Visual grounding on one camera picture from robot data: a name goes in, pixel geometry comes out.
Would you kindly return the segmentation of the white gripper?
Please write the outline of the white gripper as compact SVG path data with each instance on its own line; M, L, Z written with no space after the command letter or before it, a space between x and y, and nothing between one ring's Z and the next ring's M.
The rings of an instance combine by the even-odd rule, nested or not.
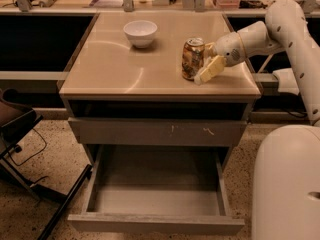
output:
M246 52L240 35L231 32L220 37L215 43L207 43L204 56L204 66L194 77L197 85L204 84L220 74L225 65L232 67L242 63L246 59Z

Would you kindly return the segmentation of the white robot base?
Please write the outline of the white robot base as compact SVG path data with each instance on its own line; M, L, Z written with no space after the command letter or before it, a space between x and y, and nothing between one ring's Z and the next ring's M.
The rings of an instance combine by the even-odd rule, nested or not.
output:
M252 240L320 240L320 128L284 126L254 167Z

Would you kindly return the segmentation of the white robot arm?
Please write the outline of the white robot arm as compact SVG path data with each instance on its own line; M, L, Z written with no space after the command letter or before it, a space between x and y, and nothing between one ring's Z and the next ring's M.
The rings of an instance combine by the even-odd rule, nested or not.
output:
M206 49L209 58L195 75L201 85L255 55L287 54L310 123L320 123L320 47L308 31L300 5L293 0L278 0L267 10L264 21L258 21L237 32L231 32Z

